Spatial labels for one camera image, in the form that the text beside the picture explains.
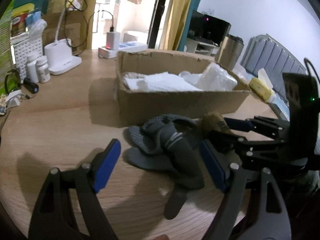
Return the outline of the brown fuzzy plush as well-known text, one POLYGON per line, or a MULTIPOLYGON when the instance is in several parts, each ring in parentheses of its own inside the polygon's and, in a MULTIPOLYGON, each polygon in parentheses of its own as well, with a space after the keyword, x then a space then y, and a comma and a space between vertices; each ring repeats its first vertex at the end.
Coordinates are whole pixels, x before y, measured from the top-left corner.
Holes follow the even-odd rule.
POLYGON ((223 116, 215 111, 209 112, 203 117, 202 128, 206 131, 215 130, 218 132, 234 135, 223 116))

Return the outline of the clear bubble wrap bundle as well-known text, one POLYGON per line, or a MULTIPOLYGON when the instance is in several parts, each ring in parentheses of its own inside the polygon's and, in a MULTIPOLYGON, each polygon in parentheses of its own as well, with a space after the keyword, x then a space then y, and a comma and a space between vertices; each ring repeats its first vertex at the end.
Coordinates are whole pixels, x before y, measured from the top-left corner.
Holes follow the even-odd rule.
POLYGON ((203 91, 232 91, 238 81, 217 63, 211 62, 201 74, 196 87, 203 91))

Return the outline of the grey dotted socks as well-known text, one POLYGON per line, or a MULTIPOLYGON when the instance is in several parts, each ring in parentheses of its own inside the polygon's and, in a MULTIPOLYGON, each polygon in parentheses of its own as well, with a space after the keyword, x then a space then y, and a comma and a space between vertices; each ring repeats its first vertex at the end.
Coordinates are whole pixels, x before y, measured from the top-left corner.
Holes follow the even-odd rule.
POLYGON ((142 170, 164 174, 174 182, 163 211, 167 220, 178 215, 188 192, 204 188, 193 137, 184 135, 196 128, 196 122, 190 118, 163 114, 125 130, 125 138, 131 145, 125 160, 142 170))

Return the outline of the yellow tissue pack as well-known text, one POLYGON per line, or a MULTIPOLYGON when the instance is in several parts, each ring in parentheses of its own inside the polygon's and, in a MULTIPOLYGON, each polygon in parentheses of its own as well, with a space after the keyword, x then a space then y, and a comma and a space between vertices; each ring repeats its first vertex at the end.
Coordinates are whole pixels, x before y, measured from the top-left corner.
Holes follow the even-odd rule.
POLYGON ((274 91, 257 77, 253 77, 249 82, 249 87, 265 102, 271 103, 274 99, 274 91))

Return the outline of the white cloth in box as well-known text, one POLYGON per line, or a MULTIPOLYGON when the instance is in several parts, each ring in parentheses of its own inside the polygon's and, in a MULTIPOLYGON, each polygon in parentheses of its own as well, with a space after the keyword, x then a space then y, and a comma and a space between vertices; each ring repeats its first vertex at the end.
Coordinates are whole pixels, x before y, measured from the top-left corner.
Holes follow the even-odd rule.
POLYGON ((187 83, 196 86, 202 74, 192 74, 188 71, 182 71, 179 77, 183 78, 187 83))

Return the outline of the steel travel tumbler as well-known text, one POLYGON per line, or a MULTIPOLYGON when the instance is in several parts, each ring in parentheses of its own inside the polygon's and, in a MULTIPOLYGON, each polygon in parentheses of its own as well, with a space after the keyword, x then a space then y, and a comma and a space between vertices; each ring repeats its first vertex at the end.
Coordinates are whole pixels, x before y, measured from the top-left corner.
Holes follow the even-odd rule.
POLYGON ((226 35, 215 55, 215 62, 223 68, 233 70, 243 47, 244 42, 242 38, 230 34, 226 35))

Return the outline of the white tv stand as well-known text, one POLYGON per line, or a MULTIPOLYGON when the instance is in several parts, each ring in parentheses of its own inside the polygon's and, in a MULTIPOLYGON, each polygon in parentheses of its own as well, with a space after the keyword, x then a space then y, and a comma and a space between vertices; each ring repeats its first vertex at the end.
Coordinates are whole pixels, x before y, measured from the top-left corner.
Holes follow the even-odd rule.
POLYGON ((219 48, 220 48, 219 46, 216 46, 214 44, 208 44, 205 42, 192 40, 190 38, 187 38, 185 43, 186 52, 207 55, 207 56, 216 55, 219 48))

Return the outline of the black monitor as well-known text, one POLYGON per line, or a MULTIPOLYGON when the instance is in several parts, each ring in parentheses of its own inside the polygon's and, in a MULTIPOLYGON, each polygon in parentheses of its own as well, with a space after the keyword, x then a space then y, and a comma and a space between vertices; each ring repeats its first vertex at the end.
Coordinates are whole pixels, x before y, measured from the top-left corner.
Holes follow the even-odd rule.
POLYGON ((219 46, 229 33, 230 28, 230 23, 194 10, 187 37, 195 41, 219 46))

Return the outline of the white usb adapter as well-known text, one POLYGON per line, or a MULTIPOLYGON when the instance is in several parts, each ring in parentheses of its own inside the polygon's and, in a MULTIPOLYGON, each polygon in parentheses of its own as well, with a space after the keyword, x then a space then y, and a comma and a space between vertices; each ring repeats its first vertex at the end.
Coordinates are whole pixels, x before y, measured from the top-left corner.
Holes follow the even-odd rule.
POLYGON ((30 96, 22 93, 22 91, 19 89, 11 92, 7 96, 5 100, 5 104, 7 108, 13 108, 13 107, 19 106, 22 100, 28 100, 28 99, 30 99, 30 96))

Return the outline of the yellow curtain right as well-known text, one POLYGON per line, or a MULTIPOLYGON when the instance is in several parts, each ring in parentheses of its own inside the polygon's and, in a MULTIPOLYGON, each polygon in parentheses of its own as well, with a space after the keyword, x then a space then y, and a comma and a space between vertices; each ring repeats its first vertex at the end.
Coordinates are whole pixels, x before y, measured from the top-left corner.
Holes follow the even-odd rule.
POLYGON ((160 49, 177 50, 184 31, 191 0, 170 0, 160 41, 160 49))

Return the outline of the black cylinder flashlight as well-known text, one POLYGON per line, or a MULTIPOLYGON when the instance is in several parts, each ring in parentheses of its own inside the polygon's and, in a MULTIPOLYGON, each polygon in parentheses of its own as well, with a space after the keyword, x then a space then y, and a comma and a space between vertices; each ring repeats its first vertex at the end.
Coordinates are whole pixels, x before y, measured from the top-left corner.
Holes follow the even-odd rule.
POLYGON ((37 83, 34 83, 33 81, 31 81, 31 79, 29 78, 24 78, 23 80, 23 86, 29 91, 31 92, 31 94, 36 94, 39 92, 39 86, 37 83))

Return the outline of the white desk lamp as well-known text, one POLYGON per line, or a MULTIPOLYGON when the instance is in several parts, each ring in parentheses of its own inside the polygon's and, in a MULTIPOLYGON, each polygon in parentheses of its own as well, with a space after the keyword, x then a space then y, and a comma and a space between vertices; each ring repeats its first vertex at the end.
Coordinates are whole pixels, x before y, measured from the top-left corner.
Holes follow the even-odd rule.
POLYGON ((82 63, 82 59, 72 55, 72 48, 69 44, 70 39, 64 38, 59 40, 59 31, 65 12, 67 11, 66 0, 61 11, 59 21, 56 28, 54 42, 44 47, 44 54, 48 60, 48 69, 51 75, 61 75, 77 67, 82 63))

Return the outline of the green snack bag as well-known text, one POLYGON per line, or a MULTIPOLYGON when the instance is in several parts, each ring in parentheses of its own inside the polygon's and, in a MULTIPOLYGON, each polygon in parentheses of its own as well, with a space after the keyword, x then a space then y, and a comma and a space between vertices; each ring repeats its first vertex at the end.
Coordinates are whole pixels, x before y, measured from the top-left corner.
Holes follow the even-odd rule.
POLYGON ((11 55, 11 15, 14 7, 14 0, 10 2, 4 15, 1 17, 1 36, 0 36, 0 78, 1 94, 5 93, 4 80, 7 72, 12 68, 11 55))

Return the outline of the white perforated basket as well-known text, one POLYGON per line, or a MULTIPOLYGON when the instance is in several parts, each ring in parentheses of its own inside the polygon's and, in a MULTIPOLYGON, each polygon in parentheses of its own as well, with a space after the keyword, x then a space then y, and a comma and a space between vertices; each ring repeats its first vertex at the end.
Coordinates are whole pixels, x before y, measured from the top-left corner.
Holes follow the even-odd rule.
POLYGON ((21 41, 17 44, 13 45, 14 57, 15 57, 15 65, 16 69, 20 74, 21 81, 27 77, 27 56, 30 53, 36 52, 38 56, 43 55, 43 42, 42 36, 37 35, 34 37, 30 37, 24 41, 21 41))

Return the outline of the yellow red packet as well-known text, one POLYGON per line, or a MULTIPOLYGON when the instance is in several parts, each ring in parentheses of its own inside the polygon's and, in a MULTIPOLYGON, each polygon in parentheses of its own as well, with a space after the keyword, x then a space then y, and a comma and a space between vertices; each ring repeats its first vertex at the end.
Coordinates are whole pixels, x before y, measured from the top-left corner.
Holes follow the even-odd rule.
POLYGON ((25 32, 25 19, 28 17, 29 12, 33 11, 35 5, 33 3, 26 3, 12 11, 12 29, 11 36, 17 36, 25 32))

